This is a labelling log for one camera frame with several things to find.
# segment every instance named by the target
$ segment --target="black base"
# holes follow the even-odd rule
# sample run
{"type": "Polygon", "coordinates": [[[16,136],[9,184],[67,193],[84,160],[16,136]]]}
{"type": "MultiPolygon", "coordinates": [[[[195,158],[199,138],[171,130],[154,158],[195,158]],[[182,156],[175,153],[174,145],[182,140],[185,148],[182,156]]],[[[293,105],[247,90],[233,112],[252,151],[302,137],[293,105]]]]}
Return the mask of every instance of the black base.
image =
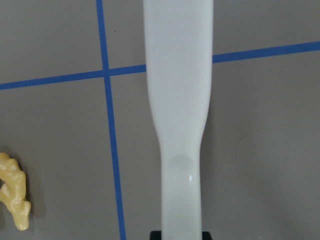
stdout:
{"type": "MultiPolygon", "coordinates": [[[[161,231],[152,231],[150,233],[150,240],[161,240],[161,231]]],[[[202,240],[212,240],[212,237],[208,231],[202,232],[202,240]]]]}

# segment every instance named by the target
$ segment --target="blue tape line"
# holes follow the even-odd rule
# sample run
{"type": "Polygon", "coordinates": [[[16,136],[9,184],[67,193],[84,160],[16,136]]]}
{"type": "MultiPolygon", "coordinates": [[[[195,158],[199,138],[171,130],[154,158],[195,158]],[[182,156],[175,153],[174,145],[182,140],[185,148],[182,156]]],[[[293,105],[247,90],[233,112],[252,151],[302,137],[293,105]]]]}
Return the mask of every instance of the blue tape line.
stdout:
{"type": "Polygon", "coordinates": [[[56,83],[71,82],[71,81],[84,80],[84,79],[94,79],[94,78],[101,78],[103,76],[104,76],[104,73],[101,70],[61,75],[61,76],[51,76],[51,77],[30,79],[30,80],[24,80],[24,81],[1,83],[0,90],[17,89],[17,88],[24,88],[24,87],[30,87],[30,86],[45,85],[45,84],[56,84],[56,83]]]}
{"type": "Polygon", "coordinates": [[[126,66],[113,68],[109,70],[110,76],[118,76],[125,74],[137,74],[146,72],[146,65],[126,66]]]}
{"type": "Polygon", "coordinates": [[[104,87],[105,87],[105,97],[106,97],[106,106],[107,106],[107,115],[108,115],[108,124],[109,124],[113,179],[114,179],[119,233],[120,233],[120,239],[126,240],[126,226],[125,226],[124,209],[123,209],[123,202],[122,202],[121,179],[120,179],[120,169],[119,169],[119,159],[118,159],[118,149],[117,149],[116,126],[115,126],[115,114],[114,114],[112,88],[111,88],[111,80],[110,80],[110,73],[109,73],[110,70],[109,70],[109,59],[108,59],[108,44],[107,44],[107,37],[106,37],[106,30],[105,30],[104,8],[103,8],[102,0],[96,0],[96,10],[97,10],[98,27],[99,27],[102,66],[103,66],[103,72],[104,72],[104,87]]]}
{"type": "Polygon", "coordinates": [[[218,54],[213,56],[213,63],[224,63],[245,59],[256,59],[271,56],[305,53],[320,50],[320,41],[307,42],[294,45],[268,47],[256,50],[238,51],[231,53],[218,54]]]}

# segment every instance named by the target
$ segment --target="yellow irregular object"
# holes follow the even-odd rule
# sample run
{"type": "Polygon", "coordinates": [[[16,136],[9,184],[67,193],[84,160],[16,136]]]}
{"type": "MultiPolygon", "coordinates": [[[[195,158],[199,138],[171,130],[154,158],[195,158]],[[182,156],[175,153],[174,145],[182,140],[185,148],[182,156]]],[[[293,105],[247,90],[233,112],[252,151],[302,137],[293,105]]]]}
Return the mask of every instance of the yellow irregular object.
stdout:
{"type": "Polygon", "coordinates": [[[20,170],[17,160],[0,153],[0,202],[13,216],[16,227],[23,231],[29,227],[31,203],[26,201],[26,174],[20,170]]]}

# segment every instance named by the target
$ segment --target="white plastic object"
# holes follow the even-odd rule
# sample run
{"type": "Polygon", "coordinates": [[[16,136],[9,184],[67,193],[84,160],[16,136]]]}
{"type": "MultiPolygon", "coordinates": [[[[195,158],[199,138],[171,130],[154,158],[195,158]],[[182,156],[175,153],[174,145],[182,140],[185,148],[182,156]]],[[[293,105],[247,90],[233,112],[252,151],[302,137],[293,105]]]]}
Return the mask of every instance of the white plastic object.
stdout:
{"type": "Polygon", "coordinates": [[[201,240],[213,0],[144,0],[143,7],[147,86],[161,152],[162,240],[201,240]]]}

